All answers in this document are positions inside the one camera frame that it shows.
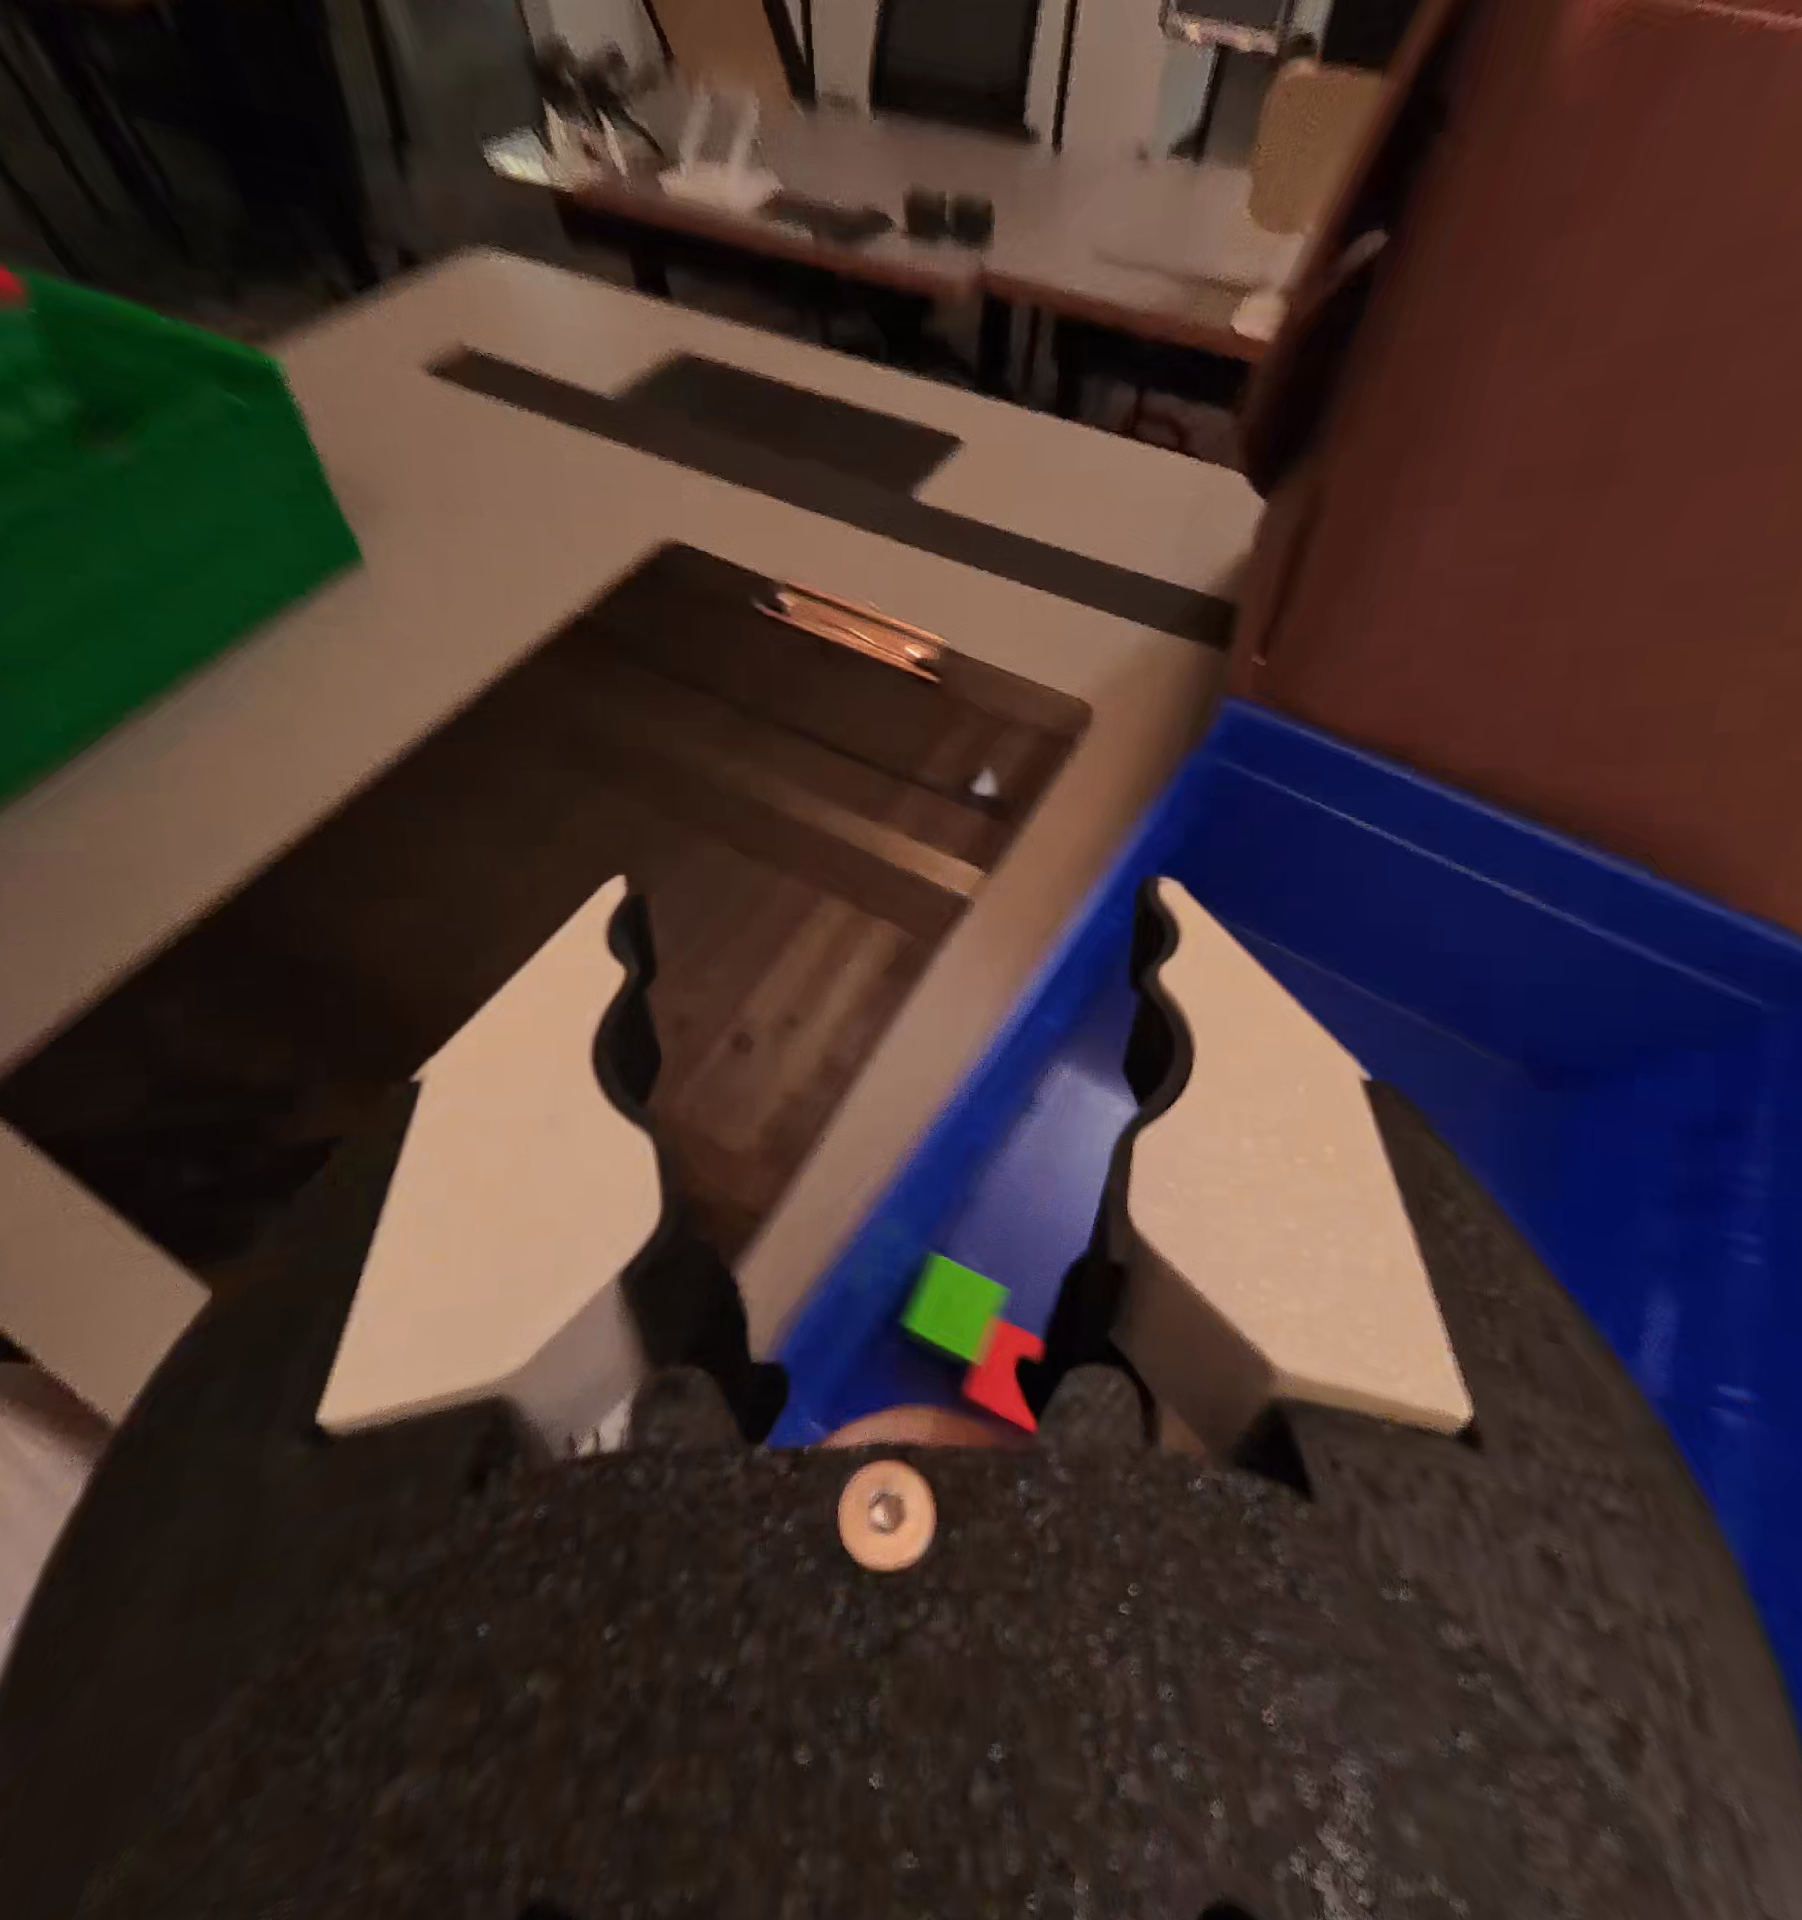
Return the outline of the dark mirror board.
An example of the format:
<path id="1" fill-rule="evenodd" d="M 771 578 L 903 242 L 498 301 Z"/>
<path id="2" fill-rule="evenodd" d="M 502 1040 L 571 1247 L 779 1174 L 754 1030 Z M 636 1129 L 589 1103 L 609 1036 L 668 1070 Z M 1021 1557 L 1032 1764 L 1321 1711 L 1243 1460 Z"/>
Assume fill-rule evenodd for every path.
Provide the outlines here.
<path id="1" fill-rule="evenodd" d="M 0 1120 L 215 1282 L 604 884 L 646 903 L 653 1122 L 735 1263 L 1087 731 L 663 547 L 0 1078 Z"/>

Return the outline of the background work table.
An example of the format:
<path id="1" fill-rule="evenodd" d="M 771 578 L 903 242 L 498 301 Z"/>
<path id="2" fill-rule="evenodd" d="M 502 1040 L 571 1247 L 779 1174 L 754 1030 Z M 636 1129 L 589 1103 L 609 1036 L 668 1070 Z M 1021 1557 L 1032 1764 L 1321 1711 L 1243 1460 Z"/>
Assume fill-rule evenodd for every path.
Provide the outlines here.
<path id="1" fill-rule="evenodd" d="M 1146 343 L 1254 362 L 1235 307 L 1283 288 L 1305 236 L 1252 217 L 1252 175 L 1182 161 L 1112 161 L 854 113 L 769 113 L 759 134 L 779 188 L 814 204 L 901 218 L 911 188 L 991 205 L 982 246 L 916 240 L 903 227 L 833 244 L 762 213 L 686 204 L 654 175 L 560 169 L 531 129 L 485 144 L 486 169 L 542 188 L 564 211 L 635 232 L 636 244 L 713 242 L 773 264 L 939 302 L 991 301 Z"/>

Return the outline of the green plastic crate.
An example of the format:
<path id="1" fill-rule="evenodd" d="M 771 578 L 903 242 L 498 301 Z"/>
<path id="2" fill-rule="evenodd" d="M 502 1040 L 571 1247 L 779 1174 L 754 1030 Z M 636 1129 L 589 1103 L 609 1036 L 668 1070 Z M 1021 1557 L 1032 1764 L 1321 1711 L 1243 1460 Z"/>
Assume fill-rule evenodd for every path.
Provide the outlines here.
<path id="1" fill-rule="evenodd" d="M 0 264 L 0 809 L 357 564 L 274 357 Z"/>

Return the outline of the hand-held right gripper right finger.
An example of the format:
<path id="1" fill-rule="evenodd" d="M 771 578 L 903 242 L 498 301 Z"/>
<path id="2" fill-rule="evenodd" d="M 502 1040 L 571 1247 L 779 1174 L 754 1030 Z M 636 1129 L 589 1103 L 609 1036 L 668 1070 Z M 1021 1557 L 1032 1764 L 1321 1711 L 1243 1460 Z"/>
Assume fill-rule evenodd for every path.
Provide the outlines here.
<path id="1" fill-rule="evenodd" d="M 1136 889 L 1128 984 L 1135 1110 L 1055 1299 L 1055 1380 L 1113 1367 L 1202 1450 L 1291 1404 L 1463 1435 L 1367 1071 L 1172 877 Z"/>

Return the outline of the red toy block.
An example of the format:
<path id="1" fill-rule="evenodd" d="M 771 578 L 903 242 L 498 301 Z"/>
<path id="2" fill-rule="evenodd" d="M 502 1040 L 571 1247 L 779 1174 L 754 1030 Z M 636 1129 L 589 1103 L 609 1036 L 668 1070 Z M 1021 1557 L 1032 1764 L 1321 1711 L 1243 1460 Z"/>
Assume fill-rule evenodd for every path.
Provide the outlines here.
<path id="1" fill-rule="evenodd" d="M 1046 1344 L 1035 1331 L 1021 1328 L 1010 1319 L 990 1319 L 976 1357 L 966 1364 L 961 1400 L 996 1423 L 1032 1433 L 1038 1418 L 1022 1390 L 1021 1370 L 1043 1357 Z"/>

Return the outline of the green toy block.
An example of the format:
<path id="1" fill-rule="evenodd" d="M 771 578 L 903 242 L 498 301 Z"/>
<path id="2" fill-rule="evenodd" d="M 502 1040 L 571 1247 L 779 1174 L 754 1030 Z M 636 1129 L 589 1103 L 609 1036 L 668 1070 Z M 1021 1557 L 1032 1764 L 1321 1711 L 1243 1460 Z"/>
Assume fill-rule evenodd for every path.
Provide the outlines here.
<path id="1" fill-rule="evenodd" d="M 985 1357 L 1010 1290 L 944 1254 L 927 1254 L 897 1314 L 897 1325 L 920 1347 L 961 1364 Z"/>

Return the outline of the metal board clip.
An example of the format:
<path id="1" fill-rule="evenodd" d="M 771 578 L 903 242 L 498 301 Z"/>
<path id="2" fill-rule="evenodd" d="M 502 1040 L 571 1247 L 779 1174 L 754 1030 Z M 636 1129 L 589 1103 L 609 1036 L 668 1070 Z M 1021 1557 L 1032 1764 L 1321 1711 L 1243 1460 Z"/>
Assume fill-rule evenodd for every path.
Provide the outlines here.
<path id="1" fill-rule="evenodd" d="M 941 682 L 944 641 L 862 602 L 779 581 L 754 600 L 754 613 L 916 682 Z"/>

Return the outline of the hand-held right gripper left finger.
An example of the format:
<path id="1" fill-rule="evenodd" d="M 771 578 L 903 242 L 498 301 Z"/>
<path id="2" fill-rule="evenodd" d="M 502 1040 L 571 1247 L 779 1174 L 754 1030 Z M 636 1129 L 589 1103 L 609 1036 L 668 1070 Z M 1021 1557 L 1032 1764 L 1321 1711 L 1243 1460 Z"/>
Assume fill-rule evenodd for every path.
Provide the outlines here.
<path id="1" fill-rule="evenodd" d="M 499 1403 L 560 1449 L 673 1367 L 764 1433 L 741 1290 L 654 1138 L 654 974 L 613 877 L 417 1071 L 325 1435 Z"/>

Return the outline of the blue plastic bin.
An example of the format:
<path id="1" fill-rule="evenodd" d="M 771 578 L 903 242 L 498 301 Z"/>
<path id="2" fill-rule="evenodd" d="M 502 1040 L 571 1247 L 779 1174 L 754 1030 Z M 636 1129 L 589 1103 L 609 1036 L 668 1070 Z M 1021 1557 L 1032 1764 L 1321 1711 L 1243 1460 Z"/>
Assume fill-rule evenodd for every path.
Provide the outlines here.
<path id="1" fill-rule="evenodd" d="M 771 1341 L 773 1446 L 952 1383 L 897 1331 L 928 1253 L 1031 1325 L 1117 1129 L 1132 899 L 1177 878 L 1403 1093 L 1602 1331 L 1713 1506 L 1802 1736 L 1802 941 L 1232 707 L 985 1014 Z"/>

